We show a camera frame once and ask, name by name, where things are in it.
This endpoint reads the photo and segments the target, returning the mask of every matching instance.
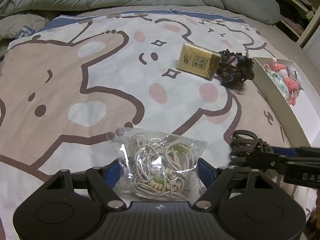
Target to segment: silver screw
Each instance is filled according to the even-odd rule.
[[[124,203],[120,200],[111,200],[108,202],[108,206],[111,208],[121,208]]]
[[[196,206],[201,209],[208,209],[211,207],[211,203],[206,200],[200,200],[196,203]]]

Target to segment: pink yarn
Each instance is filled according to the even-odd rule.
[[[297,93],[299,91],[299,85],[298,83],[289,78],[288,72],[287,72],[287,67],[283,64],[276,63],[275,66],[273,67],[274,72],[279,72],[278,74],[282,77],[284,83],[287,85],[287,88],[289,90],[290,94],[290,99],[288,101],[289,105],[295,105],[296,104],[296,98],[297,98]]]

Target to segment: yellow tissue pack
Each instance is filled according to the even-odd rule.
[[[219,53],[185,42],[182,46],[177,69],[212,80],[220,60]]]

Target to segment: plastic bag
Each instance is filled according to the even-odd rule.
[[[123,174],[117,187],[139,197],[194,203],[200,196],[197,161],[207,142],[135,128],[118,129],[114,146]]]

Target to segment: open box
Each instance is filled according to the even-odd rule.
[[[303,73],[293,61],[277,59],[277,62],[285,66],[294,64],[293,67],[300,73],[304,87]],[[255,73],[253,82],[276,114],[292,147],[310,147],[320,131],[320,118],[303,91],[299,93],[297,104],[290,106],[264,70],[264,64],[272,66],[272,59],[253,57],[253,71]]]

